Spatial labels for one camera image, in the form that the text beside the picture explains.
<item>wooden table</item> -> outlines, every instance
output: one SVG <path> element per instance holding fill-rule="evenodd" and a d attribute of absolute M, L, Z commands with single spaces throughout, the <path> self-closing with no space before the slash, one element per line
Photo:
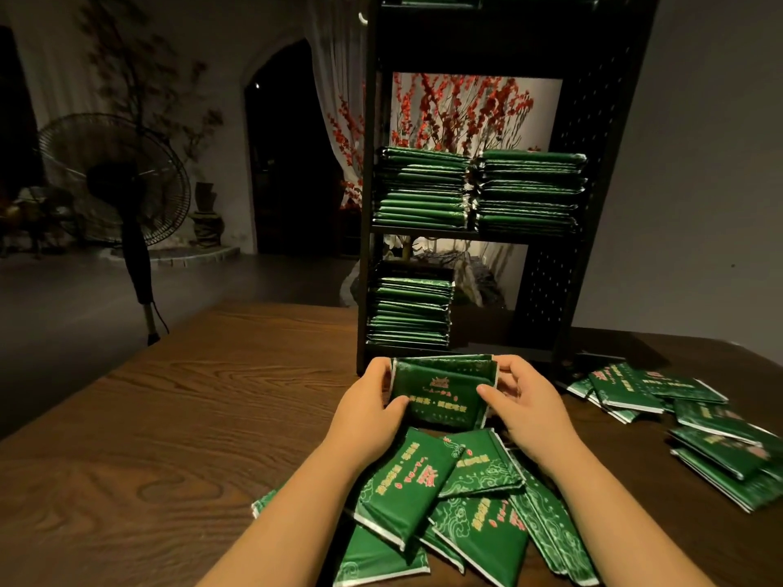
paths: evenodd
<path fill-rule="evenodd" d="M 725 343 L 640 337 L 783 430 L 779 367 Z M 250 503 L 326 433 L 355 349 L 353 310 L 221 305 L 8 437 L 0 582 L 193 585 L 250 523 Z M 719 585 L 780 584 L 783 503 L 747 515 L 669 455 L 664 425 L 564 400 L 585 442 Z M 431 565 L 395 585 L 486 585 Z M 531 544 L 519 584 L 567 582 Z"/>

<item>gray floor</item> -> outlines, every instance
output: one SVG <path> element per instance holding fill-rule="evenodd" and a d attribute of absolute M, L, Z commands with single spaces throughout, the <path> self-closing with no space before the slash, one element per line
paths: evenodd
<path fill-rule="evenodd" d="M 240 256 L 153 271 L 153 289 L 171 327 L 223 299 L 340 306 L 352 267 L 323 257 Z M 0 329 L 0 438 L 146 345 L 128 273 L 95 254 L 0 260 Z"/>

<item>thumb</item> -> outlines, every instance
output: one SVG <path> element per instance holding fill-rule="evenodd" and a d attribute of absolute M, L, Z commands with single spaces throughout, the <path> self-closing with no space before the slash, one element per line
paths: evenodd
<path fill-rule="evenodd" d="M 408 407 L 409 403 L 410 398 L 407 395 L 400 395 L 391 400 L 386 406 L 386 416 L 394 421 L 395 427 L 399 426 L 399 424 L 403 421 L 405 408 Z"/>
<path fill-rule="evenodd" d="M 502 391 L 498 391 L 495 387 L 490 385 L 479 385 L 476 387 L 476 391 L 487 404 L 491 405 L 493 410 L 498 413 L 500 418 L 504 422 L 507 420 L 507 416 L 511 416 L 514 408 L 514 402 L 512 402 Z"/>

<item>fan power cord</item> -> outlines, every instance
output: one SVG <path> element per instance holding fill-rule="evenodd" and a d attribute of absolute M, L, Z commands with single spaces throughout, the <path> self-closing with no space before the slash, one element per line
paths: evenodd
<path fill-rule="evenodd" d="M 168 331 L 168 325 L 166 325 L 166 322 L 163 320 L 163 318 L 161 316 L 161 312 L 157 309 L 157 304 L 155 303 L 154 300 L 152 301 L 152 306 L 155 307 L 155 312 L 157 313 L 157 318 L 161 320 L 161 323 L 166 328 L 166 335 L 171 334 L 171 332 Z"/>

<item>pedestal fan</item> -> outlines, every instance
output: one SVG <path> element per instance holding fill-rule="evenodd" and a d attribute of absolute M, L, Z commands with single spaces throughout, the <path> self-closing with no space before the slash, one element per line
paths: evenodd
<path fill-rule="evenodd" d="M 84 240 L 122 247 L 144 310 L 147 345 L 154 344 L 160 336 L 147 246 L 170 236 L 187 216 L 190 183 L 181 161 L 152 131 L 103 113 L 57 119 L 38 142 L 49 184 L 73 195 Z"/>

